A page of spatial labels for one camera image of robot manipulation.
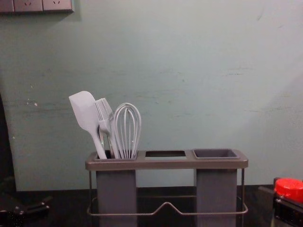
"painted wall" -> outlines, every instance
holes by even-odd
[[[303,172],[301,0],[76,1],[0,17],[0,89],[18,190],[88,187],[94,151],[68,96],[135,104],[140,149],[236,148],[247,184]],[[139,186],[192,185],[140,172]]]

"red bottle cap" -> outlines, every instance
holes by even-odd
[[[281,178],[276,181],[275,192],[296,202],[303,203],[303,182],[292,178]]]

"kitchen utensil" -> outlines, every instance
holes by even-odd
[[[100,159],[106,159],[104,147],[98,135],[98,113],[95,108],[95,98],[88,91],[81,91],[69,96],[79,126],[92,136]]]
[[[120,158],[115,139],[113,111],[105,98],[97,100],[95,106],[99,117],[99,128],[109,138],[111,156],[112,158]]]
[[[115,111],[115,136],[121,157],[136,158],[141,134],[141,115],[138,109],[123,103]]]

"gray container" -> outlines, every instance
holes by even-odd
[[[89,210],[88,213],[99,217],[100,227],[137,227],[137,216],[152,216],[169,205],[180,215],[197,216],[197,227],[235,227],[236,214],[247,212],[244,204],[246,167],[248,159],[240,151],[231,149],[140,151],[137,159],[98,159],[93,153],[86,161],[86,169],[90,186],[91,171],[96,171],[99,214],[91,214]],[[154,212],[138,214],[135,181],[138,169],[195,169],[196,212],[182,213],[166,202]],[[242,169],[242,209],[238,212],[237,169]]]

